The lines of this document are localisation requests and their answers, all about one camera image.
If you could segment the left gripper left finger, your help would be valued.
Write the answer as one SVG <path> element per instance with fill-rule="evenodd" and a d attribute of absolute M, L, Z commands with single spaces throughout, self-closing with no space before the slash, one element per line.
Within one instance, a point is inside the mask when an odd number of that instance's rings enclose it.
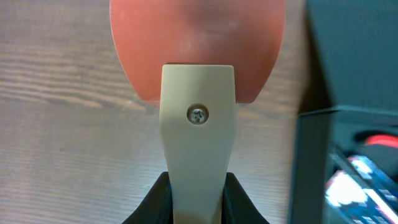
<path fill-rule="evenodd" d="M 122 224 L 173 224 L 172 191 L 169 173 L 159 175 L 139 206 Z"/>

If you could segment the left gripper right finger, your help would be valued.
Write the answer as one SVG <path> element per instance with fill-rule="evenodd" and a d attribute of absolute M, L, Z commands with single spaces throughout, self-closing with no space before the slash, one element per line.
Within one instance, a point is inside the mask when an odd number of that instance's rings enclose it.
<path fill-rule="evenodd" d="M 269 224 L 232 172 L 226 175 L 222 198 L 222 224 Z"/>

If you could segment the precision screwdriver set case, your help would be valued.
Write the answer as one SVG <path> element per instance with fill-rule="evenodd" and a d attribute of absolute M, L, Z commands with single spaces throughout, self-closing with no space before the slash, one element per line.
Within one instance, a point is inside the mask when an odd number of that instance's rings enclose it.
<path fill-rule="evenodd" d="M 325 199 L 345 223 L 397 223 L 397 183 L 366 156 L 343 159 Z"/>

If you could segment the orange scraper wooden handle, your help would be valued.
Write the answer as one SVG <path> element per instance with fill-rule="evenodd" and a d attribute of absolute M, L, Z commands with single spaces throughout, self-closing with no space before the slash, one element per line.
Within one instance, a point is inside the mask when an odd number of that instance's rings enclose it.
<path fill-rule="evenodd" d="M 236 108 L 252 103 L 277 60 L 280 0 L 111 0 L 111 32 L 142 101 L 159 106 L 167 163 L 158 222 L 220 223 Z"/>

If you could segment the red handled pliers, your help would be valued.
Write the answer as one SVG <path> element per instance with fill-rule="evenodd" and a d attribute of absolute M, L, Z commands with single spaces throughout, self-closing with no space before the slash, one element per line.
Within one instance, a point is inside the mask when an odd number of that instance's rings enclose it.
<path fill-rule="evenodd" d="M 366 156 L 389 177 L 397 176 L 397 135 L 377 130 L 354 135 L 354 152 Z"/>

